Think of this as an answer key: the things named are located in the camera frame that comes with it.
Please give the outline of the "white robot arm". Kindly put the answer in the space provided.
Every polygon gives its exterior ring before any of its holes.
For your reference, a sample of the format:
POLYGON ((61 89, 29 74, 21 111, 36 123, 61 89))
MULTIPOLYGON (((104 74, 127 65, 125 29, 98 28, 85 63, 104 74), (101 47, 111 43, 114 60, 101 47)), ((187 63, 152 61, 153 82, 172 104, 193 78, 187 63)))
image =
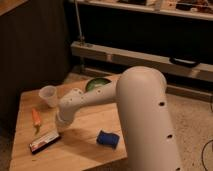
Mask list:
POLYGON ((149 67, 127 69, 119 78, 86 93, 73 91, 59 102, 56 125, 66 127, 87 106, 114 103, 132 171, 183 171, 166 100, 164 75, 149 67))

